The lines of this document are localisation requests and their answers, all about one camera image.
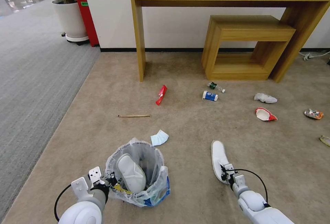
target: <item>white shoe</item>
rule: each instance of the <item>white shoe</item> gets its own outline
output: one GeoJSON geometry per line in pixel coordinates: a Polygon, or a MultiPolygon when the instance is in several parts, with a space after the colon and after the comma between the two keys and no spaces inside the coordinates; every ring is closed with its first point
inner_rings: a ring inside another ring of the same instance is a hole
{"type": "Polygon", "coordinates": [[[224,150],[224,145],[221,141],[213,141],[211,145],[211,154],[212,154],[212,165],[213,171],[216,177],[225,184],[229,184],[227,181],[221,179],[222,170],[221,165],[224,166],[229,164],[229,161],[224,150]]]}
{"type": "Polygon", "coordinates": [[[123,154],[119,158],[116,166],[121,172],[125,186],[129,191],[137,194],[144,190],[146,184],[145,174],[128,153],[123,154]]]}

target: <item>white planter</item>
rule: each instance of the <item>white planter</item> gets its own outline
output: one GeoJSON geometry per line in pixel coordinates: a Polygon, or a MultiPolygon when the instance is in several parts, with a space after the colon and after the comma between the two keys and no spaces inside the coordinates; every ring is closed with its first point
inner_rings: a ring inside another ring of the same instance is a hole
{"type": "Polygon", "coordinates": [[[59,22],[66,33],[66,39],[70,42],[82,42],[88,40],[83,19],[80,14],[78,3],[59,4],[63,0],[53,0],[55,12],[59,22]]]}

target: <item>clear plastic bag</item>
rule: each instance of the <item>clear plastic bag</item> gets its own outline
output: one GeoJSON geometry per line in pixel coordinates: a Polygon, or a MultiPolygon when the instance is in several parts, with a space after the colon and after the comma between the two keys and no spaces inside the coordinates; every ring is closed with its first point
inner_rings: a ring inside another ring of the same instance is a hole
{"type": "Polygon", "coordinates": [[[110,188],[111,198],[118,198],[126,202],[132,203],[139,207],[156,206],[170,194],[168,169],[164,166],[164,158],[159,149],[153,147],[150,143],[139,141],[133,138],[129,143],[119,147],[117,151],[111,155],[106,162],[106,177],[110,178],[111,173],[115,173],[118,183],[123,189],[126,189],[121,175],[116,168],[117,160],[125,153],[131,155],[132,160],[137,163],[146,176],[146,190],[138,194],[127,194],[110,188]]]}

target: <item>black baseboard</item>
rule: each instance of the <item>black baseboard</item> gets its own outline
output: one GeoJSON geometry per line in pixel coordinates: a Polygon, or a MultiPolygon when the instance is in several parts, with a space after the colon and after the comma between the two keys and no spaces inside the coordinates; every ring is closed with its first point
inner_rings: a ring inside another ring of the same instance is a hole
{"type": "MultiPolygon", "coordinates": [[[[100,48],[101,52],[136,52],[136,48],[100,48]]],[[[305,48],[300,52],[321,52],[330,48],[305,48]]],[[[203,52],[203,48],[146,48],[146,52],[203,52]]],[[[219,52],[252,52],[253,48],[219,48],[219,52]]]]}

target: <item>red wrapper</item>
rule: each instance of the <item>red wrapper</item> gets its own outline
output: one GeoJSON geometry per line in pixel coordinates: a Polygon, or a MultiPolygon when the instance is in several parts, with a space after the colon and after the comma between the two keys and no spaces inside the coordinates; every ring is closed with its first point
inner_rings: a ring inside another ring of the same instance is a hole
{"type": "Polygon", "coordinates": [[[162,86],[161,90],[159,91],[159,99],[156,101],[156,105],[160,105],[162,100],[163,100],[163,97],[165,95],[165,92],[167,90],[167,87],[165,85],[162,86]]]}

